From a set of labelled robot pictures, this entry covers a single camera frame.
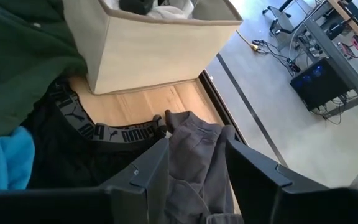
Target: gray sweatpants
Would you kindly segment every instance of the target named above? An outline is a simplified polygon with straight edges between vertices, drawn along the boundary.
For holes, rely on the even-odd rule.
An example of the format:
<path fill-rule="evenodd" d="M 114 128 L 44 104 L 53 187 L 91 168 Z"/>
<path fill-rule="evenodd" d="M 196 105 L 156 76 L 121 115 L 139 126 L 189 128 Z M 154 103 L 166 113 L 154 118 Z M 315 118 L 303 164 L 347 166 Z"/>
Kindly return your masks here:
<path fill-rule="evenodd" d="M 208 124 L 191 111 L 165 115 L 172 136 L 164 223 L 230 223 L 209 216 L 234 213 L 224 153 L 234 127 Z"/>

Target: gray floor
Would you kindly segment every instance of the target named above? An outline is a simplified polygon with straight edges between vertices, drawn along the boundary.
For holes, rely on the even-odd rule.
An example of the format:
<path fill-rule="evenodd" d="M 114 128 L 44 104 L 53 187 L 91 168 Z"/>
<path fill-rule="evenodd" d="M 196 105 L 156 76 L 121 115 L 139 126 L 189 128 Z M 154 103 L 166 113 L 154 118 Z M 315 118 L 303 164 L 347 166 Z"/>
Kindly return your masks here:
<path fill-rule="evenodd" d="M 261 12 L 282 2 L 232 0 L 244 19 L 239 32 L 248 40 L 264 39 L 277 45 L 269 35 L 273 16 Z M 293 23 L 301 21 L 303 10 L 309 9 L 304 2 L 299 3 L 302 8 L 294 4 L 287 11 L 293 15 Z M 220 54 L 289 168 L 328 187 L 352 184 L 358 176 L 358 107 L 346 111 L 340 125 L 333 125 L 306 110 L 289 85 L 291 76 L 286 68 L 270 55 L 253 53 L 237 34 Z M 288 55 L 288 49 L 282 54 Z M 278 160 L 217 59 L 207 71 L 248 145 Z"/>

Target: green hoodie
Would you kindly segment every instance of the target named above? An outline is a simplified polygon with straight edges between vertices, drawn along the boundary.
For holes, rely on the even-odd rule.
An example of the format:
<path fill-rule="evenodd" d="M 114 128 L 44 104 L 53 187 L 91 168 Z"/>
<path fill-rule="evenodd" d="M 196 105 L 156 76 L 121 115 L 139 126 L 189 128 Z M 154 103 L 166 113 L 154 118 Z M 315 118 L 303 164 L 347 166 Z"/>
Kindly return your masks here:
<path fill-rule="evenodd" d="M 84 75 L 61 0 L 0 0 L 0 136 L 26 119 L 59 75 Z"/>

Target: light blue towel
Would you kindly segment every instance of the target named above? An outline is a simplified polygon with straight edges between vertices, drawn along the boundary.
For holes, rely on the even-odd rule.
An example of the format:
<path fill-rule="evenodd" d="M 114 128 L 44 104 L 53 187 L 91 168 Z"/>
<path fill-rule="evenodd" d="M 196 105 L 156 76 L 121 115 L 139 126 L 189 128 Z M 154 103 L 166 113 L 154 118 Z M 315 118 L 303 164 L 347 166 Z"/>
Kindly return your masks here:
<path fill-rule="evenodd" d="M 0 190 L 25 189 L 34 160 L 31 134 L 19 126 L 10 136 L 0 137 Z"/>

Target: fabric storage bin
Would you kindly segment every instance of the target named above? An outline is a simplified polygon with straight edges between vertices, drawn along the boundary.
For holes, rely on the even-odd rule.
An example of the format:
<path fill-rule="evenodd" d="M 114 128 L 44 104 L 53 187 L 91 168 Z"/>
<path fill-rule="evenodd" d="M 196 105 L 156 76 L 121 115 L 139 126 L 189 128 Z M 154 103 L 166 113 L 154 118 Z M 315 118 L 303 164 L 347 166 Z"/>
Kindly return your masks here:
<path fill-rule="evenodd" d="M 194 19 L 153 19 L 103 0 L 63 0 L 95 94 L 195 79 L 240 26 L 229 0 L 199 0 Z"/>

